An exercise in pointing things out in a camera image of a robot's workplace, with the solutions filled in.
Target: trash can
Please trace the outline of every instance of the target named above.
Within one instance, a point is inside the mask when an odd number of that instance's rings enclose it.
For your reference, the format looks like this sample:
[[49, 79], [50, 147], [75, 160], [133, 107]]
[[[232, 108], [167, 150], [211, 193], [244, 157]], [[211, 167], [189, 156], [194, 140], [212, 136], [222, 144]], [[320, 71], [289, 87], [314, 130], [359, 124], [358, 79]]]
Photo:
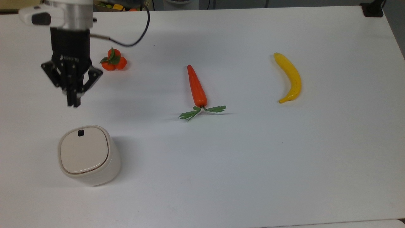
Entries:
[[164, 10], [199, 10], [199, 0], [163, 0]]

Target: artificial banana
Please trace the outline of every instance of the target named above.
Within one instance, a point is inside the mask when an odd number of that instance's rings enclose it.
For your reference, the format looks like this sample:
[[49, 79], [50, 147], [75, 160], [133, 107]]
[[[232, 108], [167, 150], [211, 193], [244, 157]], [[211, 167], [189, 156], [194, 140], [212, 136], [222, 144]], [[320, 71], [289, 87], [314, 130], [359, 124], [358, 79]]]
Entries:
[[287, 96], [279, 100], [279, 103], [282, 104], [286, 101], [295, 100], [301, 93], [301, 77], [294, 65], [282, 54], [274, 53], [274, 59], [276, 63], [283, 69], [283, 71], [288, 76], [291, 82], [291, 89], [288, 92]]

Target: artificial carrot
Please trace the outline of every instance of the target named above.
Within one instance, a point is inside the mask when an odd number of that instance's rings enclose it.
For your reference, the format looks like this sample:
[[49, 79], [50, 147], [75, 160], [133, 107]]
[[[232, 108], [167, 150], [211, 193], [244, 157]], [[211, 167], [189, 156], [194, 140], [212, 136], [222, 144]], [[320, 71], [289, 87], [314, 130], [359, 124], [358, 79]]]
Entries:
[[198, 80], [196, 72], [194, 71], [191, 65], [187, 66], [187, 71], [188, 71], [188, 79], [190, 80], [190, 88], [191, 94], [193, 95], [194, 104], [199, 108], [207, 106], [208, 102], [207, 97], [205, 95], [203, 87], [201, 86], [200, 81]]
[[198, 80], [197, 74], [194, 71], [191, 65], [187, 66], [188, 72], [188, 79], [190, 81], [190, 88], [191, 94], [193, 95], [194, 104], [196, 106], [193, 107], [193, 110], [190, 112], [184, 112], [180, 114], [178, 119], [184, 119], [190, 121], [193, 117], [195, 117], [201, 110], [208, 112], [208, 113], [220, 113], [226, 109], [226, 106], [217, 106], [213, 108], [206, 108], [207, 106], [207, 97], [205, 96], [205, 92], [203, 87], [201, 86], [200, 80]]

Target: cable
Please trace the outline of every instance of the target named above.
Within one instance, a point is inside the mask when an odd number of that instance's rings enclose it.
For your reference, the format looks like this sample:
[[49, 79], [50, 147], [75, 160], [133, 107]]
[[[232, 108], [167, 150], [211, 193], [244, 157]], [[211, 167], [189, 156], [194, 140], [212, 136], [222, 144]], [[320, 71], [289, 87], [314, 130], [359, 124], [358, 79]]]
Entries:
[[144, 29], [142, 35], [141, 35], [141, 36], [139, 37], [139, 39], [138, 39], [137, 41], [135, 41], [134, 43], [125, 44], [125, 43], [121, 43], [121, 42], [119, 42], [119, 41], [116, 41], [116, 40], [114, 40], [114, 39], [111, 38], [111, 37], [103, 36], [103, 35], [97, 35], [97, 34], [90, 34], [90, 37], [98, 38], [98, 39], [104, 39], [104, 40], [110, 40], [110, 41], [112, 41], [112, 42], [114, 42], [114, 43], [116, 43], [116, 44], [118, 44], [118, 45], [124, 46], [124, 47], [132, 47], [132, 46], [135, 46], [137, 43], [139, 43], [139, 42], [142, 40], [143, 36], [145, 36], [145, 33], [146, 33], [146, 31], [148, 30], [148, 27], [149, 27], [149, 22], [150, 22], [150, 20], [151, 20], [151, 16], [150, 16], [148, 7], [144, 6], [144, 8], [146, 9], [146, 13], [148, 14], [148, 21], [146, 22], [146, 26], [145, 26], [145, 29]]

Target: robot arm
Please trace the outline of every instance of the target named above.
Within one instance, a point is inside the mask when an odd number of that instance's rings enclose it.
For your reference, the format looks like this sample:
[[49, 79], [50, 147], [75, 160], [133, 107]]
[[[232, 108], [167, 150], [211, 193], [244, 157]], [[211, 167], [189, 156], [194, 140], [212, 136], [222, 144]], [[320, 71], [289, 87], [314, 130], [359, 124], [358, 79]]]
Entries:
[[[50, 26], [53, 55], [41, 65], [56, 87], [67, 96], [68, 106], [78, 107], [80, 98], [103, 74], [90, 60], [92, 0], [46, 0], [44, 4], [19, 11], [28, 25]], [[84, 74], [89, 79], [83, 82]]]

